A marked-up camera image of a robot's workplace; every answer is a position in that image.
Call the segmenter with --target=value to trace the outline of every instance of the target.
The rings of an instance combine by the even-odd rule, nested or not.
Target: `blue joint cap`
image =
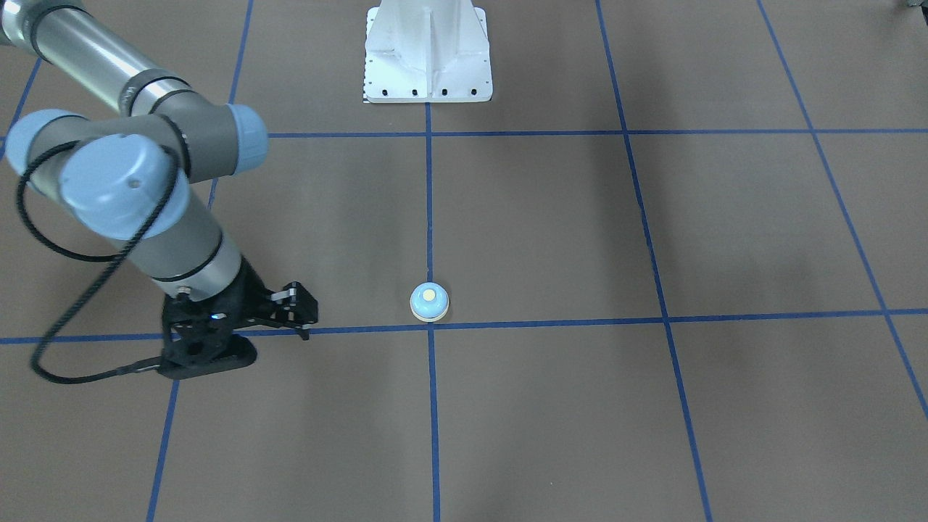
[[[83,118],[80,114],[61,109],[42,109],[20,119],[9,129],[9,136],[6,137],[6,158],[17,174],[22,176],[29,166],[29,149],[32,148],[35,137],[48,124],[66,116]]]
[[[264,120],[247,105],[226,105],[235,118],[238,130],[238,163],[233,175],[257,168],[264,163],[270,140]]]
[[[439,284],[423,282],[409,297],[409,307],[416,319],[435,322],[448,313],[448,292]]]
[[[171,159],[140,135],[110,135],[88,143],[69,158],[58,176],[61,199],[88,228],[128,241],[155,210],[168,187]],[[146,238],[172,227],[187,209],[190,186],[180,169],[171,199]]]

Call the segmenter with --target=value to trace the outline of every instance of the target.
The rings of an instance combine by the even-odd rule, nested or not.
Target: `white bracket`
[[[381,0],[367,12],[364,101],[489,101],[486,35],[470,0]]]

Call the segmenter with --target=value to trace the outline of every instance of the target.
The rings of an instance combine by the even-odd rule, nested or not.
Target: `grey floor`
[[[35,336],[97,268],[28,236],[4,162],[0,519],[928,519],[918,10],[480,0],[494,99],[429,108],[361,103],[374,3],[86,0],[263,115],[266,164],[213,210],[322,320],[256,336],[244,370],[43,382]],[[2,125],[114,116],[16,49],[0,64]],[[452,311],[426,328],[407,303],[429,277]],[[160,301],[126,268],[47,365],[157,354]]]

